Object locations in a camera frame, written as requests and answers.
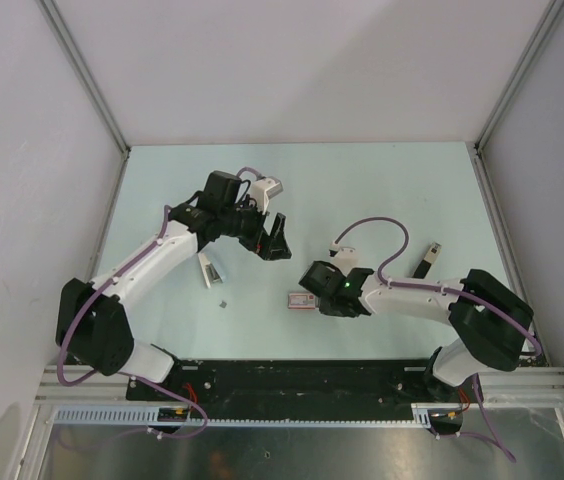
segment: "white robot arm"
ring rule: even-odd
[[[248,190],[238,199],[243,183]],[[222,235],[238,238],[263,260],[291,258],[284,215],[277,214],[270,233],[264,229],[269,201],[282,190],[273,177],[251,183],[213,172],[203,191],[175,208],[165,207],[160,232],[118,267],[88,283],[69,281],[62,290],[55,338],[61,347],[59,364],[71,353],[104,375],[124,372],[162,382],[173,357],[135,340],[126,312],[168,272]]]
[[[325,315],[395,312],[453,327],[460,338],[430,359],[432,387],[457,387],[475,373],[517,367],[525,340],[520,330],[528,329],[533,311],[487,272],[471,270],[466,278],[434,285],[413,278],[388,278],[385,284],[372,269],[356,265],[353,248],[332,245],[330,262],[313,262],[300,285],[320,299]],[[517,327],[493,310],[511,317]]]

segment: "black cable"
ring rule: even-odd
[[[242,203],[242,201],[244,200],[244,198],[246,197],[246,193],[249,191],[249,188],[251,188],[251,180],[242,180],[240,182],[240,185],[242,185],[243,183],[247,183],[248,185],[246,186],[246,189],[244,190],[244,193],[242,193],[242,196],[238,199],[237,202],[235,202],[236,205],[240,205]]]
[[[198,198],[198,197],[200,196],[200,193],[202,193],[202,192],[200,192],[200,190],[198,190],[197,192],[195,192],[195,193],[191,196],[191,198],[189,198],[188,200],[185,200],[184,203],[189,203],[189,204],[190,204],[193,200],[195,200],[196,198]]]

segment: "black object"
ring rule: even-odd
[[[284,237],[286,217],[276,215],[271,233],[267,233],[264,222],[267,214],[257,209],[249,195],[237,202],[242,181],[230,173],[215,171],[209,175],[204,190],[198,192],[197,204],[192,201],[181,203],[169,213],[169,220],[175,220],[189,227],[198,241],[198,251],[221,235],[236,237],[240,244],[263,260],[291,258]]]
[[[62,289],[55,343],[60,346],[67,329],[78,310],[94,290],[77,278],[70,280]],[[100,295],[90,311],[75,330],[69,352],[98,370],[103,375],[113,375],[127,362],[133,352],[133,335],[117,296]]]
[[[462,280],[465,292],[493,304],[527,330],[533,310],[511,290],[484,270],[471,270]],[[512,372],[518,366],[524,336],[489,309],[478,310],[464,297],[450,307],[449,322],[471,355],[484,365]]]
[[[299,284],[320,299],[320,313],[332,317],[357,317],[371,315],[360,303],[362,285],[369,275],[373,275],[370,268],[353,268],[344,276],[335,265],[316,261]]]
[[[411,403],[438,401],[427,390],[427,360],[179,360],[161,384],[199,405],[214,420],[412,420]],[[172,402],[140,382],[130,401]]]

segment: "red wire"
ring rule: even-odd
[[[460,401],[462,403],[466,403],[466,407],[462,408],[462,412],[466,412],[469,407],[471,406],[471,399],[469,398],[469,396],[464,392],[464,390],[462,390],[461,388],[458,390],[459,394],[460,394]]]
[[[190,383],[185,383],[184,388],[186,388],[189,392],[189,399],[198,403],[198,396],[196,395],[195,390],[193,390],[193,386]]]

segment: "purple cable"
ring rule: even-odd
[[[358,220],[357,222],[349,225],[338,236],[338,238],[335,239],[334,243],[338,244],[344,238],[344,236],[347,233],[349,233],[351,230],[353,230],[358,225],[362,225],[362,224],[368,223],[368,222],[375,222],[375,221],[384,221],[384,222],[393,223],[394,225],[397,225],[398,227],[400,227],[402,229],[402,232],[404,232],[404,243],[402,244],[402,247],[397,252],[395,252],[393,255],[391,255],[389,258],[387,258],[385,261],[383,261],[380,264],[380,266],[378,267],[377,274],[378,274],[378,278],[379,278],[380,282],[382,282],[384,285],[386,285],[388,287],[411,288],[411,289],[414,289],[414,290],[429,290],[429,291],[432,291],[432,292],[441,292],[442,288],[443,288],[441,285],[426,285],[426,284],[423,285],[423,284],[414,284],[414,283],[408,283],[408,282],[391,282],[391,284],[389,285],[389,281],[386,279],[386,277],[382,273],[382,270],[384,270],[384,268],[389,263],[391,263],[393,260],[395,260],[400,255],[402,255],[402,253],[406,250],[406,247],[409,245],[409,231],[407,230],[407,228],[404,226],[404,224],[402,222],[399,222],[398,220],[396,220],[394,218],[391,218],[391,217],[368,217],[368,218],[363,218],[362,220]],[[533,348],[534,348],[533,356],[537,357],[538,355],[540,355],[542,353],[542,346],[540,345],[540,342],[538,342],[536,340],[536,338],[533,335],[531,335],[531,333],[528,330],[525,330],[524,327],[522,327],[518,322],[516,322],[513,318],[511,318],[505,312],[503,312],[502,310],[497,308],[495,305],[491,304],[490,302],[487,302],[486,300],[481,299],[480,297],[473,295],[472,293],[464,292],[462,290],[456,290],[454,288],[445,288],[444,291],[448,292],[448,293],[452,293],[454,295],[458,295],[460,297],[464,297],[467,300],[471,300],[472,302],[474,302],[478,305],[482,305],[483,307],[489,309],[490,311],[495,313],[498,317],[500,317],[502,320],[504,320],[506,323],[511,325],[513,328],[515,328],[518,332],[520,332],[520,334],[522,334],[529,342],[531,342],[531,344],[533,345]]]
[[[166,227],[169,223],[169,210],[171,210],[171,207],[169,207],[168,205],[165,205],[164,206],[164,216],[163,216],[163,219],[162,219],[162,227],[160,228],[160,232],[158,233],[158,236],[156,237],[156,239],[153,240],[153,242],[151,242],[139,254],[137,254],[135,257],[133,257],[126,265],[124,265],[122,268],[120,268],[120,270],[115,272],[115,276],[119,277],[121,275],[124,275],[131,268],[133,268],[135,265],[137,265],[137,263],[140,262],[144,257],[146,257],[149,253],[151,253],[155,247],[157,247],[157,245],[158,245],[157,241],[162,239],[164,237],[164,234],[166,233]],[[97,298],[100,295],[102,295],[102,293],[107,288],[109,288],[111,285],[113,285],[113,277],[109,278],[106,282],[104,282],[100,286],[100,288],[98,288],[93,293],[93,295],[91,295],[89,297],[89,299],[86,302],[84,302],[84,305],[82,305],[80,310],[78,310],[78,313],[73,318],[71,325],[69,325],[69,328],[67,329],[66,334],[64,335],[64,339],[62,340],[62,345],[60,347],[60,355],[59,355],[58,361],[57,361],[57,375],[58,375],[58,381],[60,382],[61,385],[64,385],[65,387],[72,387],[74,385],[78,385],[78,384],[82,383],[84,380],[86,380],[87,378],[89,378],[89,377],[93,376],[95,373],[97,373],[96,370],[93,369],[89,373],[81,376],[80,378],[78,378],[76,380],[67,380],[66,377],[64,376],[64,362],[66,361],[66,357],[67,357],[67,354],[68,354],[69,343],[71,343],[71,339],[73,338],[73,335],[75,334],[75,331],[77,330],[78,325],[80,325],[80,322],[82,321],[84,316],[87,314],[87,312],[89,311],[91,306],[95,303]]]
[[[171,210],[171,207],[169,207],[168,205],[164,206],[164,216],[163,216],[163,219],[162,219],[162,226],[160,227],[160,231],[157,234],[155,240],[153,240],[139,254],[137,254],[135,257],[133,257],[131,260],[129,260],[129,262],[126,263],[124,266],[122,266],[117,272],[115,272],[115,276],[124,275],[131,268],[133,268],[135,265],[137,265],[138,262],[140,262],[144,257],[146,257],[149,253],[151,253],[154,248],[156,248],[158,246],[158,240],[161,240],[162,238],[164,238],[164,235],[166,234],[167,225],[169,223],[169,211],[170,210]],[[93,376],[95,373],[97,373],[96,370],[93,369],[90,372],[86,373],[85,375],[81,376],[80,378],[78,378],[76,380],[67,380],[66,377],[64,376],[64,362],[66,361],[66,357],[68,355],[69,344],[71,343],[71,339],[73,338],[73,335],[75,334],[75,331],[77,330],[78,325],[80,324],[80,322],[82,321],[84,316],[88,313],[89,309],[91,308],[93,303],[95,303],[97,298],[108,287],[110,287],[112,284],[113,284],[113,277],[109,278],[106,282],[104,282],[100,286],[100,288],[98,288],[93,293],[93,295],[91,295],[89,297],[89,299],[84,303],[84,305],[82,305],[80,310],[78,310],[78,313],[73,318],[71,325],[69,325],[69,328],[67,329],[67,332],[64,335],[64,339],[62,340],[62,345],[60,347],[60,355],[58,356],[58,361],[57,361],[57,376],[58,376],[58,381],[60,382],[60,384],[64,385],[65,387],[72,387],[74,385],[78,385],[78,384],[82,383],[84,380],[86,380],[87,378],[89,378],[89,377]],[[173,393],[173,392],[161,387],[160,385],[151,382],[150,380],[148,380],[146,378],[138,377],[137,380],[153,387],[155,390],[157,390],[157,391],[159,391],[159,392],[161,392],[161,393],[163,393],[163,394],[165,394],[169,397],[175,398],[176,400],[182,401],[182,402],[186,403],[187,405],[190,405],[191,407],[195,408],[198,412],[200,412],[200,414],[202,415],[202,418],[204,419],[202,426],[200,428],[198,428],[197,430],[194,430],[191,433],[188,433],[188,434],[185,434],[185,435],[172,435],[172,434],[162,433],[162,436],[165,436],[167,438],[191,438],[191,437],[194,437],[195,435],[198,435],[199,433],[201,433],[207,427],[208,422],[209,422],[208,415],[206,414],[204,409],[202,409],[202,407],[200,407],[197,403],[192,402],[192,401],[190,401],[190,400],[188,400],[184,397],[181,397],[180,395],[177,395],[176,393]],[[145,428],[141,428],[141,429],[138,428],[138,429],[127,430],[125,432],[122,432],[119,435],[115,435],[114,437],[111,437],[104,444],[108,443],[108,441],[115,440],[116,438],[126,436],[126,435],[130,435],[132,433],[138,433],[140,431],[146,431],[146,429]]]
[[[140,382],[148,385],[149,387],[157,390],[158,392],[163,393],[164,395],[167,395],[171,398],[179,400],[180,402],[186,403],[190,407],[196,409],[200,413],[200,415],[202,415],[202,425],[199,428],[197,428],[196,430],[193,430],[191,433],[185,433],[185,434],[181,434],[181,435],[178,435],[178,434],[175,434],[175,433],[162,433],[163,437],[166,437],[166,438],[191,438],[191,437],[195,437],[196,435],[199,435],[200,433],[202,433],[206,429],[206,427],[209,424],[209,416],[204,411],[204,409],[201,406],[199,406],[197,403],[192,402],[188,398],[184,398],[184,397],[178,395],[177,393],[173,393],[172,391],[167,390],[166,388],[162,387],[161,385],[158,385],[157,383],[153,383],[151,380],[148,380],[146,378],[136,377],[136,379],[139,380]]]
[[[389,222],[389,223],[392,223],[392,224],[400,227],[400,229],[404,233],[404,243],[402,244],[400,249],[397,252],[395,252],[393,255],[391,255],[389,258],[387,258],[385,261],[383,261],[380,264],[380,266],[378,267],[378,275],[381,275],[382,269],[384,267],[386,267],[389,263],[391,263],[393,260],[398,258],[400,255],[402,255],[402,253],[404,253],[404,251],[406,250],[406,247],[409,246],[409,231],[406,229],[406,227],[404,226],[404,224],[402,222],[396,220],[395,218],[391,218],[391,217],[367,217],[367,218],[363,218],[362,220],[358,220],[357,222],[354,222],[351,225],[349,225],[348,227],[346,227],[344,229],[344,231],[338,236],[338,238],[335,239],[335,242],[333,242],[333,243],[335,243],[337,245],[344,238],[344,236],[347,233],[349,233],[351,230],[353,230],[355,227],[357,227],[358,225],[362,225],[364,223],[368,223],[368,222]]]
[[[484,400],[482,399],[482,396],[480,395],[480,379],[478,377],[478,374],[474,374],[471,377],[471,381],[473,384],[473,392],[475,393],[475,398],[477,398],[478,400],[478,406],[480,407],[480,413],[482,414],[482,418],[484,419],[484,423],[486,423],[486,426],[488,427],[489,431],[491,432],[491,435],[493,435],[493,438],[489,438],[486,435],[482,434],[482,433],[478,433],[478,432],[458,432],[458,434],[448,434],[448,435],[440,435],[438,432],[435,431],[435,429],[433,427],[431,427],[431,432],[437,437],[439,438],[459,438],[459,437],[469,437],[469,438],[475,438],[477,440],[481,440],[483,442],[486,443],[490,443],[491,445],[493,445],[494,447],[499,448],[500,450],[502,450],[502,452],[504,453],[504,455],[506,456],[506,458],[511,462],[511,463],[517,463],[517,458],[515,458],[515,455],[513,455],[513,453],[511,452],[511,450],[509,450],[508,448],[506,448],[504,446],[504,444],[502,443],[502,440],[500,439],[500,436],[498,435],[497,431],[495,430],[495,427],[493,426],[493,424],[491,423],[491,420],[489,419],[488,415],[486,414],[486,409],[484,408]]]
[[[252,167],[242,167],[240,170],[238,170],[237,176],[241,177],[245,172],[252,173],[258,180],[264,178],[264,175],[262,175],[258,170]]]
[[[482,305],[484,308],[487,308],[491,312],[495,313],[498,317],[500,317],[506,323],[511,325],[513,328],[515,328],[529,342],[531,342],[531,345],[533,345],[532,354],[533,354],[534,357],[537,357],[538,355],[542,354],[542,345],[540,345],[540,342],[538,342],[537,339],[528,330],[525,330],[524,327],[522,325],[520,325],[518,322],[516,322],[510,315],[507,315],[505,312],[500,310],[498,307],[496,307],[492,303],[490,303],[490,302],[488,302],[488,301],[486,301],[486,300],[484,300],[484,299],[482,299],[482,298],[480,298],[476,295],[473,295],[470,292],[465,292],[463,290],[457,290],[455,288],[443,287],[442,285],[423,285],[423,284],[414,284],[414,283],[409,283],[409,282],[390,282],[389,283],[389,281],[386,280],[384,277],[380,277],[380,275],[378,275],[378,277],[380,278],[380,281],[388,287],[410,288],[412,290],[428,290],[428,291],[431,291],[431,292],[442,292],[442,290],[444,289],[444,292],[446,292],[446,293],[451,293],[453,295],[457,295],[458,297],[463,297],[463,298],[466,298],[467,300],[471,300],[473,303],[476,303],[478,305]]]
[[[402,255],[402,253],[406,250],[406,247],[409,244],[409,232],[406,229],[406,227],[401,222],[399,222],[398,220],[395,220],[395,219],[390,218],[390,217],[368,217],[368,218],[364,218],[362,220],[358,220],[357,222],[348,226],[340,234],[340,236],[335,240],[334,243],[338,244],[340,242],[340,240],[342,240],[342,238],[344,238],[344,236],[347,233],[349,233],[351,230],[353,230],[358,225],[361,225],[361,224],[367,223],[367,222],[373,222],[373,221],[386,221],[386,222],[393,223],[393,224],[397,225],[398,227],[400,227],[402,229],[402,231],[404,232],[404,244],[402,245],[402,247],[396,253],[394,253],[389,258],[387,258],[384,262],[382,262],[380,264],[380,266],[378,267],[377,275],[378,275],[378,279],[380,280],[380,282],[382,282],[384,285],[386,285],[387,287],[390,287],[390,288],[397,287],[397,288],[409,288],[409,289],[412,289],[412,290],[427,290],[427,291],[438,292],[438,293],[442,292],[443,294],[444,293],[451,293],[451,294],[457,295],[459,297],[466,298],[467,300],[470,300],[470,301],[472,301],[472,302],[474,302],[478,305],[482,305],[483,307],[487,308],[491,312],[495,313],[497,316],[499,316],[502,320],[504,320],[506,323],[511,325],[513,328],[515,328],[529,342],[531,342],[531,344],[533,345],[533,348],[534,348],[534,351],[532,352],[533,356],[537,357],[538,355],[542,354],[542,346],[540,345],[540,342],[538,342],[537,339],[533,335],[531,335],[531,333],[528,330],[525,330],[524,327],[522,327],[518,322],[516,322],[511,316],[507,315],[504,311],[502,311],[501,309],[499,309],[498,307],[496,307],[492,303],[490,303],[486,300],[483,300],[480,297],[473,295],[470,292],[465,292],[463,290],[457,290],[455,288],[447,288],[447,287],[444,287],[443,285],[427,285],[427,284],[421,284],[421,283],[416,284],[416,283],[410,283],[410,282],[389,282],[384,277],[382,270],[384,270],[384,268],[389,263],[391,263],[393,260],[395,260],[400,255]],[[489,417],[486,413],[486,410],[484,409],[483,400],[482,400],[482,397],[480,396],[480,379],[479,379],[477,373],[475,375],[473,375],[472,381],[473,381],[473,391],[475,392],[475,396],[478,399],[478,405],[480,407],[480,413],[482,414],[482,418],[484,418],[484,423],[486,423],[487,427],[489,428],[489,431],[493,435],[494,440],[487,437],[486,435],[483,435],[483,434],[477,433],[477,432],[460,432],[459,436],[477,438],[477,439],[482,440],[484,442],[490,443],[490,444],[498,447],[500,450],[502,450],[502,452],[504,452],[504,454],[509,459],[509,461],[511,461],[513,463],[517,462],[515,455],[513,455],[513,453],[511,453],[511,451],[509,449],[507,449],[502,444],[500,437],[498,436],[497,432],[495,431],[495,428],[491,424],[491,421],[489,420]],[[447,437],[447,438],[458,437],[458,435],[439,435],[437,432],[435,432],[435,430],[433,428],[431,428],[431,431],[433,433],[435,433],[436,435],[438,435],[439,437]]]

